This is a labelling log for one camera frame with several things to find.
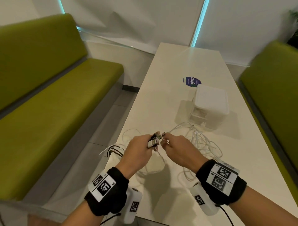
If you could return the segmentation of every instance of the white plastic box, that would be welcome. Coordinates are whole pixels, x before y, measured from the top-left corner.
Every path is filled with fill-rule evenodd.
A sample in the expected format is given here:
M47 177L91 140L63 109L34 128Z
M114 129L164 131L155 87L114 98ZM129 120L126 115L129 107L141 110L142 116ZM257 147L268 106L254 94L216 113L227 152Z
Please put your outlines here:
M189 121L210 130L216 130L229 114L227 92L223 89L198 85L193 98Z

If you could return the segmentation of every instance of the green upholstered booth seat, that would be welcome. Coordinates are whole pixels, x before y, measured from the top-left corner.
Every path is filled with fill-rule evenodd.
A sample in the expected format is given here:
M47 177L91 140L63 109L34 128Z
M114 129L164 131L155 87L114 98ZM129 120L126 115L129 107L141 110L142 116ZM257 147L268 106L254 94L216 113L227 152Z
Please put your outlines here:
M86 55L70 14L0 26L0 110Z
M283 152L298 170L298 50L278 41L271 42L243 72L240 82L277 138ZM298 204L296 184L259 121L253 113L252 115Z
M0 199L25 196L122 73L88 59L0 120Z

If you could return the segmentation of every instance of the round sticker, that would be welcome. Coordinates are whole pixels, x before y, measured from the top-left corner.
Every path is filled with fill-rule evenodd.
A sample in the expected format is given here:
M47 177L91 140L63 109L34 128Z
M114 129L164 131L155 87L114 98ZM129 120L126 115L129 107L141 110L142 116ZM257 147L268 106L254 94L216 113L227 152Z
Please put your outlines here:
M190 87L197 87L202 84L200 80L194 77L185 77L183 78L183 82Z

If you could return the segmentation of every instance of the brown floor patch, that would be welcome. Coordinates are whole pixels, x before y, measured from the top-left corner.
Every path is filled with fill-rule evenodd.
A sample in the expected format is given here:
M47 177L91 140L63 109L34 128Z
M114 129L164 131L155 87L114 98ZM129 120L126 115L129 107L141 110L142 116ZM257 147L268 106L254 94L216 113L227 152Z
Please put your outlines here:
M61 223L28 214L28 226L60 226Z

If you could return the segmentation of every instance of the black plant pot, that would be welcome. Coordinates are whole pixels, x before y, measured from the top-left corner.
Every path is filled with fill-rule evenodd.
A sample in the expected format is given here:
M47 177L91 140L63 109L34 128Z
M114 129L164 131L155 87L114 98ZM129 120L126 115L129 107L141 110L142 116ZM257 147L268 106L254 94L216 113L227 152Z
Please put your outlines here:
M298 49L298 31L289 39L287 44L294 46L296 49Z

